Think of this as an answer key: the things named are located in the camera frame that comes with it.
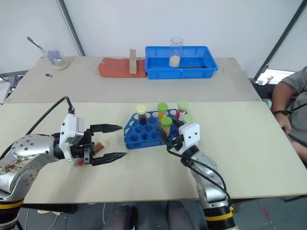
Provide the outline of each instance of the green test tube cap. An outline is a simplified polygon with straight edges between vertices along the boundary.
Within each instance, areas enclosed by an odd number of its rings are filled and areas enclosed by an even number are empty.
[[[136,107],[136,112],[140,115],[143,115],[147,112],[147,107],[143,104],[140,104]]]
[[[192,114],[185,114],[183,116],[183,123],[189,123],[189,122],[193,122],[193,116]]]
[[[159,112],[166,112],[168,109],[167,104],[164,102],[161,102],[158,104],[158,111]]]
[[[172,124],[173,124],[173,120],[168,116],[163,117],[161,120],[161,125],[163,127],[170,127]]]
[[[188,102],[187,101],[178,102],[178,108],[179,109],[187,109],[188,108]]]

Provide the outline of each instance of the robotic arm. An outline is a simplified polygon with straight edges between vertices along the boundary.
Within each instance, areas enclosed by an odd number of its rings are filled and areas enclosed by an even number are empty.
[[[0,230],[14,228],[23,200],[46,164],[60,159],[74,161],[75,158],[84,158],[85,164],[95,166],[125,156],[125,152],[116,152],[94,158],[94,133],[120,129],[122,127],[116,125],[100,124],[84,130],[83,118],[68,113],[60,133],[50,136],[29,134],[16,140],[0,159]]]
[[[197,147],[200,140],[200,125],[184,124],[176,119],[178,135],[170,140],[160,126],[158,132],[167,145],[167,151],[181,158],[181,163],[192,170],[197,192],[209,230],[238,230],[233,220],[230,196],[226,185],[217,172],[216,163]]]

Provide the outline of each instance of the wooden table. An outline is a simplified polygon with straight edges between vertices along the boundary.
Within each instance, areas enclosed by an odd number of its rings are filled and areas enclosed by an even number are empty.
[[[156,103],[147,103],[149,111]],[[125,126],[137,103],[73,103],[76,115],[90,124]],[[0,108],[0,150],[22,137],[50,103],[7,103]],[[58,132],[67,113],[62,103],[34,131]],[[190,103],[201,125],[199,149],[216,161],[232,198],[307,193],[307,171],[262,102]],[[180,159],[165,146],[127,150],[123,131],[95,135],[109,146],[101,154],[127,151],[110,164],[74,167],[60,160],[45,166],[26,203],[92,203],[197,199],[196,185]]]
[[[234,58],[216,58],[219,70],[211,79],[183,80],[103,78],[101,60],[70,57],[69,67],[56,71],[41,58],[5,103],[54,103],[63,96],[73,102],[107,103],[261,101]]]

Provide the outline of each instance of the gray shirt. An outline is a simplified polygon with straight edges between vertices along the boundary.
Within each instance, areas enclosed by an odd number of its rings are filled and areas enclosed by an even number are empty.
[[[282,82],[290,85],[297,95],[296,100],[287,110],[292,111],[307,103],[307,67],[284,78]],[[307,105],[293,111],[289,119],[292,127],[289,136],[300,144],[307,146]]]

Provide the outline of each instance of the glass beaker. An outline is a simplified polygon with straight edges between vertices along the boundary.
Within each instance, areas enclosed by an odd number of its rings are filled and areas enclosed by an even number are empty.
[[[42,47],[44,48],[44,50],[41,50],[42,54],[54,70],[62,70],[68,66],[68,61],[56,42],[44,43]]]
[[[170,46],[170,67],[179,67],[182,53],[183,39],[181,37],[172,37]]]

